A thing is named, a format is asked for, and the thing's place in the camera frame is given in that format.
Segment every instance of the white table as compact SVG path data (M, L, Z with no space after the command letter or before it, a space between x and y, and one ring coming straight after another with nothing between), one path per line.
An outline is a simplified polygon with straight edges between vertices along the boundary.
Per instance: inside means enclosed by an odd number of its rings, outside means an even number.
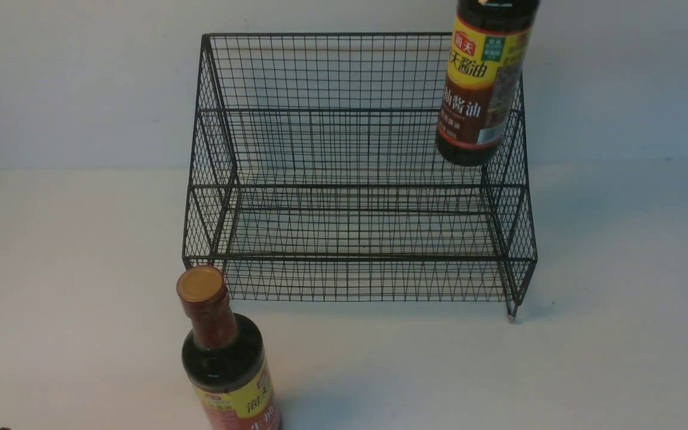
M503 304L234 302L288 430L688 428L688 162L532 166L532 183L517 325ZM0 171L0 426L207 428L179 355L185 187Z

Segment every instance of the rack leg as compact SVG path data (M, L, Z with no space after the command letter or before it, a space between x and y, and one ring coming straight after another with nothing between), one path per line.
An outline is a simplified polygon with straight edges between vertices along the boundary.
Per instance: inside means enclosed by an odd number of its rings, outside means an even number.
M509 302L506 302L506 318L508 318L509 324L517 323L518 308L519 306L517 306L516 304L510 304Z

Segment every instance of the yellow label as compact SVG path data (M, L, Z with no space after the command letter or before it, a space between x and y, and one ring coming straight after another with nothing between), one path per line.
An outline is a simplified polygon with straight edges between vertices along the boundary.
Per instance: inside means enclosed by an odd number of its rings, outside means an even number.
M516 33L485 32L456 17L447 75L462 89L492 87L499 68L519 67L529 36L529 29Z
M263 413L270 404L273 394L266 359L254 379L235 391L205 392L198 387L195 389L205 408L222 413L234 411L240 419L252 418Z

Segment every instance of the gold bottle cap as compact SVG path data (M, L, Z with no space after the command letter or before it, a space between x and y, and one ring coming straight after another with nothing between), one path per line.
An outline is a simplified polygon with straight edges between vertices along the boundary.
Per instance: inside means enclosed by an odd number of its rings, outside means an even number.
M222 272L212 266L199 266L188 269L177 281L177 294L184 303L201 303L212 297L223 296L225 279Z

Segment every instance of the wire rack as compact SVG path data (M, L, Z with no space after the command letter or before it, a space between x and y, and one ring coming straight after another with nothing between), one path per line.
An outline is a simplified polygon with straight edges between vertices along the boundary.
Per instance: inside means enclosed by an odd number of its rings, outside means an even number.
M183 242L236 299L488 300L533 232L521 82L495 158L434 147L449 33L204 35Z

